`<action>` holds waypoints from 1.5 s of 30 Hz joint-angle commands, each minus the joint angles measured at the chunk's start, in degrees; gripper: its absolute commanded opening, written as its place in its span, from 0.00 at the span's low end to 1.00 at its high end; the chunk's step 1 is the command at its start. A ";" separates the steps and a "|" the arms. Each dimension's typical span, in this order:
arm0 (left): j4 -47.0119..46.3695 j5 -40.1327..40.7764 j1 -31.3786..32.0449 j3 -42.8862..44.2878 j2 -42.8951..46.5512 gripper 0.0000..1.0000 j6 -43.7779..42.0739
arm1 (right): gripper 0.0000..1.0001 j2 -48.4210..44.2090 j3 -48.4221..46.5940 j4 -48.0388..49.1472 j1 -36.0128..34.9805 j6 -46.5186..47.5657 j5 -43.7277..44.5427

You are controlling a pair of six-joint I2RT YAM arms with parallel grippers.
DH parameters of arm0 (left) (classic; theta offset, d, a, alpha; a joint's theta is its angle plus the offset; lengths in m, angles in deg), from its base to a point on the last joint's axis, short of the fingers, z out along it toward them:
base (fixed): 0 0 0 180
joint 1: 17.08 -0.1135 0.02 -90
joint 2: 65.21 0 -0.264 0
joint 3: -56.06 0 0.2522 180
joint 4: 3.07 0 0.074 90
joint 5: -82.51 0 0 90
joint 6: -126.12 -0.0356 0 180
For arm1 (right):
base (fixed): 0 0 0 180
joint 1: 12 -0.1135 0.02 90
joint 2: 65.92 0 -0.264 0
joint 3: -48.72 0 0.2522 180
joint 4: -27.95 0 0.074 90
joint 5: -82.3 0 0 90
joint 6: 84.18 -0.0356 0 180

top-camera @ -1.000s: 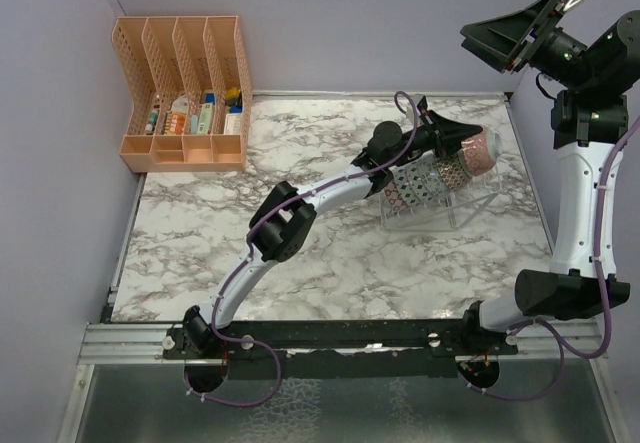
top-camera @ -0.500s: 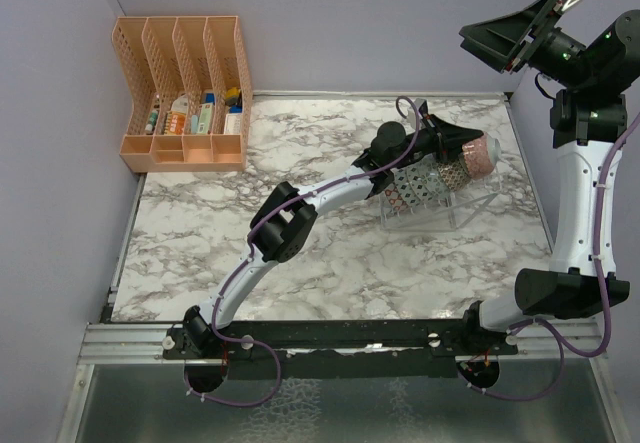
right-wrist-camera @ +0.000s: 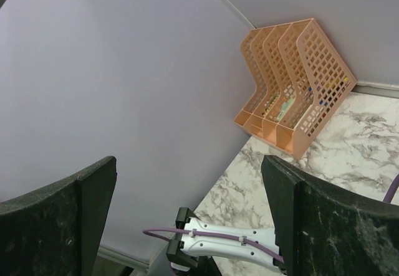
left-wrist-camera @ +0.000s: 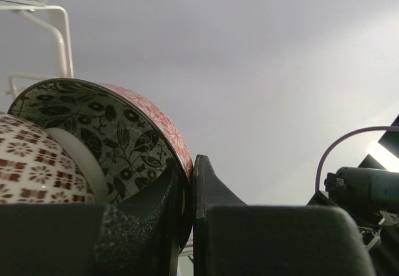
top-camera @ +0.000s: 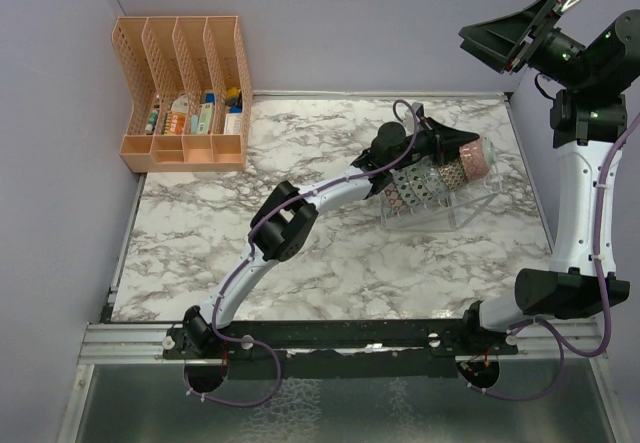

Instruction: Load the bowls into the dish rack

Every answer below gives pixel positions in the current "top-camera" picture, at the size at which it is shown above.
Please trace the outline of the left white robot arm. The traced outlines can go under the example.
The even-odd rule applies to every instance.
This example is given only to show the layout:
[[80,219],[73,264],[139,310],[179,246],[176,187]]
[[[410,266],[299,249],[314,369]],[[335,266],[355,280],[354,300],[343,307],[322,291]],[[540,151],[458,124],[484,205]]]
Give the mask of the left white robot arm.
[[214,355],[222,339],[219,330],[232,322],[267,272],[301,250],[321,215],[383,192],[395,170],[424,161],[450,163],[462,147],[480,141],[476,133],[455,130],[432,118],[420,117],[410,136],[401,123],[387,122],[339,176],[310,186],[279,183],[251,220],[239,263],[209,299],[186,310],[186,345],[199,357]]

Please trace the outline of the pink pattern bowl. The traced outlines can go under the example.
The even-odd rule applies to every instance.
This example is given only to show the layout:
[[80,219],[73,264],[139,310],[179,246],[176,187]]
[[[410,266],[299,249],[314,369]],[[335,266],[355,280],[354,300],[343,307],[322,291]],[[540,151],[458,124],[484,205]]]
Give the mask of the pink pattern bowl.
[[433,200],[433,194],[428,190],[424,174],[417,166],[411,166],[407,170],[407,174],[410,180],[410,186],[416,196],[423,202],[431,202]]

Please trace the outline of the black white leaf bowl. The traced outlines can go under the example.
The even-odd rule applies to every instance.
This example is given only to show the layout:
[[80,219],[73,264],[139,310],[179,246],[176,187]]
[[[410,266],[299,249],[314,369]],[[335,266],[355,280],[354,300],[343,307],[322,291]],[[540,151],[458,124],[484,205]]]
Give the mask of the black white leaf bowl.
[[461,146],[459,158],[465,176],[470,182],[482,180],[490,173],[496,162],[495,145],[490,138],[480,137]]

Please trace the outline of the blue diamond dot bowl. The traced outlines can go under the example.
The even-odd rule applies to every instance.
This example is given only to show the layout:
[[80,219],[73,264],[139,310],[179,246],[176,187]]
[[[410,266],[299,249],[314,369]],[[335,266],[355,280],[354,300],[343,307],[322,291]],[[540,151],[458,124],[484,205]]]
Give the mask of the blue diamond dot bowl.
[[410,208],[420,204],[421,200],[411,187],[409,177],[405,172],[396,171],[394,173],[394,181],[400,197]]

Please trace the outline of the blue triangle pattern bowl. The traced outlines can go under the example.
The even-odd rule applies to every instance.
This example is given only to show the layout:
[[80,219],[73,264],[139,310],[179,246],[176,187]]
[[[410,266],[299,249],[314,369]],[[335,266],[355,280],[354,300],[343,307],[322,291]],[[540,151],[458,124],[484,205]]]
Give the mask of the blue triangle pattern bowl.
[[384,195],[393,213],[399,213],[405,209],[406,202],[394,183],[384,189]]

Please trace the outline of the brown lattice pattern bowl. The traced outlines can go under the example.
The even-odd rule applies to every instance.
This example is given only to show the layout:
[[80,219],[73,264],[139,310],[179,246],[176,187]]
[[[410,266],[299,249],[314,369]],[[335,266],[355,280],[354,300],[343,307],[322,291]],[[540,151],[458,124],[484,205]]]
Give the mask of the brown lattice pattern bowl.
[[450,192],[459,191],[469,183],[462,162],[459,159],[439,166],[438,171]]

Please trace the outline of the red diamond pattern bowl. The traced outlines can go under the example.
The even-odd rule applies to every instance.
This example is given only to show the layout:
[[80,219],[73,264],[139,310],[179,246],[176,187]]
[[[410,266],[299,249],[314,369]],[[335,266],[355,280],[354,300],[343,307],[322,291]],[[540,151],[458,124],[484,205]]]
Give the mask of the red diamond pattern bowl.
[[429,191],[429,193],[435,199],[446,199],[449,195],[449,188],[440,175],[438,168],[432,163],[426,162],[422,165],[422,171],[426,189]]

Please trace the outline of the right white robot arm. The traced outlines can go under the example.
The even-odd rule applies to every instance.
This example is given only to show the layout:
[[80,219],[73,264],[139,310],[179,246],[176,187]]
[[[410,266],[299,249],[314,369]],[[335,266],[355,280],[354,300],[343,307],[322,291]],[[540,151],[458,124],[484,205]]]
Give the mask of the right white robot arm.
[[529,66],[561,85],[550,110],[559,173],[558,227],[549,268],[523,269],[511,293],[474,303],[461,346],[481,354],[497,333],[526,318],[609,315],[630,284],[616,276],[611,246],[613,193],[632,126],[624,91],[639,77],[639,12],[620,14],[589,45],[556,24],[562,0],[463,27],[461,47],[497,72]]

